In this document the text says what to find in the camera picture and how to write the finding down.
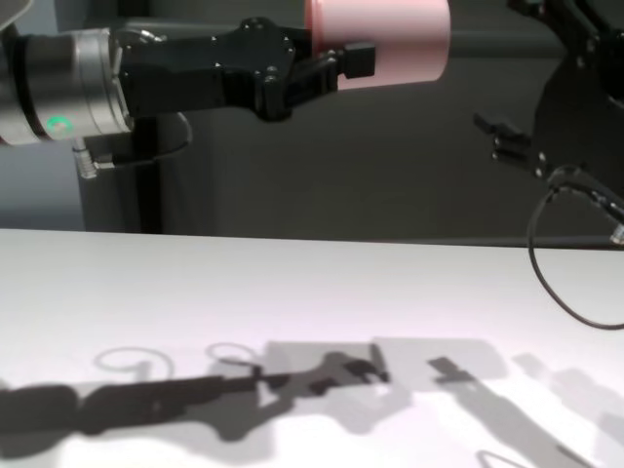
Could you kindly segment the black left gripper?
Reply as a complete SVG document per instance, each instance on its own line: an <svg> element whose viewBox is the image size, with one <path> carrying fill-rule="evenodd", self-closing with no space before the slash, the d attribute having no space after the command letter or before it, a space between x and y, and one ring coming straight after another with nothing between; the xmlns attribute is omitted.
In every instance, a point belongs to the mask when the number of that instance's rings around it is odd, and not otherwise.
<svg viewBox="0 0 624 468"><path fill-rule="evenodd" d="M245 19L226 33L129 47L120 83L133 118L238 107L265 121L334 94L340 78L372 77L375 46L352 43L312 55L312 32ZM311 55L298 59L296 55Z"/></svg>

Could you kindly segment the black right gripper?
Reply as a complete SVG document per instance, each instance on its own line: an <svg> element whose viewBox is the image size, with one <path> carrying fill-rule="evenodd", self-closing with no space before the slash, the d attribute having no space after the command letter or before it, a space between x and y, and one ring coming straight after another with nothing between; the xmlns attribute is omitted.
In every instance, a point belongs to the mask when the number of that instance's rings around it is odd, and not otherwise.
<svg viewBox="0 0 624 468"><path fill-rule="evenodd" d="M537 106L533 149L551 169L578 167L623 193L623 31L603 34L591 1L508 0L512 11L546 25L567 50ZM491 137L491 159L528 164L531 137L482 113L473 123Z"/></svg>

